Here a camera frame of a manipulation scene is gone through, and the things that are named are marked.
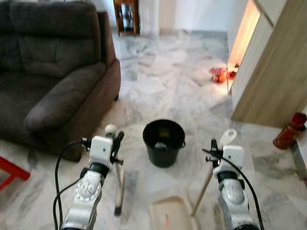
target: black cable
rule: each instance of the black cable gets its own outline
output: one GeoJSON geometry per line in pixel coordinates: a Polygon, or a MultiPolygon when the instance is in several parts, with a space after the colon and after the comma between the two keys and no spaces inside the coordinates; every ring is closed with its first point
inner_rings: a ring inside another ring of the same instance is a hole
{"type": "MultiPolygon", "coordinates": [[[[60,153],[57,163],[56,163],[56,168],[55,168],[55,172],[54,172],[54,177],[55,177],[55,183],[56,183],[56,191],[57,191],[57,196],[59,196],[59,179],[58,179],[58,171],[59,171],[59,162],[65,152],[65,150],[72,146],[72,145],[76,145],[76,144],[81,144],[82,140],[74,140],[71,141],[69,143],[67,143],[64,148],[62,149],[62,152],[60,153]]],[[[62,213],[62,203],[61,203],[61,198],[59,196],[59,225],[61,226],[63,223],[63,213],[62,213]]]]}
{"type": "Polygon", "coordinates": [[[54,220],[54,226],[55,226],[55,230],[58,230],[59,227],[58,227],[58,220],[57,220],[57,213],[56,213],[56,206],[57,206],[57,200],[60,199],[60,196],[61,194],[69,189],[70,187],[72,187],[73,185],[75,185],[78,181],[80,180],[80,178],[78,180],[76,180],[75,182],[73,182],[72,184],[68,185],[67,187],[63,188],[59,194],[56,196],[56,198],[54,198],[54,201],[53,201],[53,220],[54,220]]]}
{"type": "Polygon", "coordinates": [[[257,199],[257,195],[253,189],[253,186],[251,186],[248,178],[244,175],[244,173],[242,173],[242,171],[237,167],[235,166],[231,161],[225,159],[224,157],[220,157],[220,159],[223,159],[224,161],[228,162],[232,167],[234,167],[239,173],[240,175],[243,177],[243,179],[246,181],[246,183],[248,184],[250,190],[251,190],[251,193],[253,194],[253,197],[254,197],[254,201],[255,201],[255,205],[256,205],[256,210],[257,210],[257,216],[258,216],[258,220],[259,220],[259,224],[260,224],[260,229],[261,230],[264,230],[264,227],[263,227],[263,223],[262,223],[262,217],[261,217],[261,213],[260,213],[260,207],[259,207],[259,204],[258,204],[258,199],[257,199]]]}

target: sofa backrest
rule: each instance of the sofa backrest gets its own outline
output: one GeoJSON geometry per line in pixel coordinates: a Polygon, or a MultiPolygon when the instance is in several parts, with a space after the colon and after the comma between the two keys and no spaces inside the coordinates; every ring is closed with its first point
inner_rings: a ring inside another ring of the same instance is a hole
{"type": "Polygon", "coordinates": [[[10,3],[0,2],[0,66],[1,69],[22,71],[17,33],[10,18],[10,3]]]}
{"type": "Polygon", "coordinates": [[[27,73],[63,78],[101,60],[99,22],[91,3],[13,2],[10,17],[27,73]]]}

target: black bucket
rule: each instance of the black bucket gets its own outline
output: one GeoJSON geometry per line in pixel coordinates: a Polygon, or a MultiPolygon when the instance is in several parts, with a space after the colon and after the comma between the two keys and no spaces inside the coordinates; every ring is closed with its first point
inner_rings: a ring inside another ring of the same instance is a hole
{"type": "Polygon", "coordinates": [[[179,149],[186,145],[184,139],[182,127],[170,120],[153,121],[143,131],[149,159],[161,168],[169,167],[176,161],[179,149]]]}

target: dark gray sofa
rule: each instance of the dark gray sofa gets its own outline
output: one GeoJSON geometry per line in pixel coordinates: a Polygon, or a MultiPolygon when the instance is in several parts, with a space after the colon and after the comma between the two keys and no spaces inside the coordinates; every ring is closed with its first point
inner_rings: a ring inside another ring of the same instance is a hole
{"type": "MultiPolygon", "coordinates": [[[[0,2],[0,138],[59,154],[118,96],[106,12],[87,2],[0,2]]],[[[81,148],[66,159],[78,161],[81,148]]]]}

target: red fire extinguisher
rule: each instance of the red fire extinguisher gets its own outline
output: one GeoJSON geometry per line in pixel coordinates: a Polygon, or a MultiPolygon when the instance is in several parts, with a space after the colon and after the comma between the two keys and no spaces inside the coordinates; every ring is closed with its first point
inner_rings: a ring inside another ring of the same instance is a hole
{"type": "Polygon", "coordinates": [[[298,138],[301,133],[306,129],[305,122],[307,121],[306,114],[296,113],[291,122],[286,126],[281,133],[274,139],[273,144],[275,147],[285,150],[298,138]]]}

